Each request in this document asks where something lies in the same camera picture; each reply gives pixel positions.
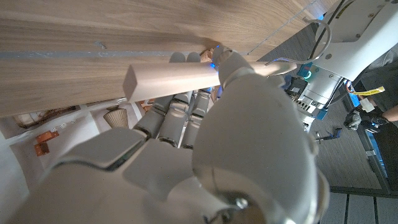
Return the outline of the person's black gloved hand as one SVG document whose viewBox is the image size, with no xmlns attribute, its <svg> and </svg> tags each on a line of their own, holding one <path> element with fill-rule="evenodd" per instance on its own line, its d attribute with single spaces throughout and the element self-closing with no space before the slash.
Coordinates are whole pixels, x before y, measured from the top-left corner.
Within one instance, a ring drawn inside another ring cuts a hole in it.
<svg viewBox="0 0 398 224">
<path fill-rule="evenodd" d="M 389 121 L 376 113 L 368 113 L 361 108 L 352 109 L 345 118 L 343 125 L 350 130 L 357 130 L 360 126 L 371 133 L 379 133 L 381 126 Z"/>
</svg>

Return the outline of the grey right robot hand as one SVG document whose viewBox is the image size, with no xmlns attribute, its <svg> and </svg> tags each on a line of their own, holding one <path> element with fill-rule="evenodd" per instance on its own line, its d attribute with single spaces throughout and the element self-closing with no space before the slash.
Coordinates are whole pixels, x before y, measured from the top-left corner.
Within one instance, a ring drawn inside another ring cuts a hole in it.
<svg viewBox="0 0 398 224">
<path fill-rule="evenodd" d="M 114 128 L 64 155 L 9 223 L 317 223 L 329 185 L 280 77 L 237 52 L 213 54 L 223 87 L 192 118 L 176 97 L 137 126 Z"/>
</svg>

